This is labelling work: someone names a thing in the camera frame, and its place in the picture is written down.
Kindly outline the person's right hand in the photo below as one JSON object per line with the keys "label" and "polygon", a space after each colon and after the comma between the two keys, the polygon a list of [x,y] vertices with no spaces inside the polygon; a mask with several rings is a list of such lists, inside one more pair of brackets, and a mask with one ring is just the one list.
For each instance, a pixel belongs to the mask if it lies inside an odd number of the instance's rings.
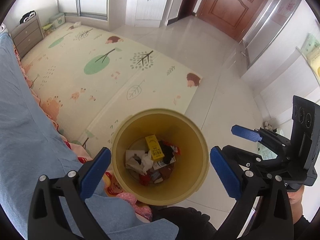
{"label": "person's right hand", "polygon": [[300,187],[296,192],[288,192],[288,197],[291,205],[295,205],[297,203],[302,202],[303,198],[303,193],[304,193],[304,185]]}

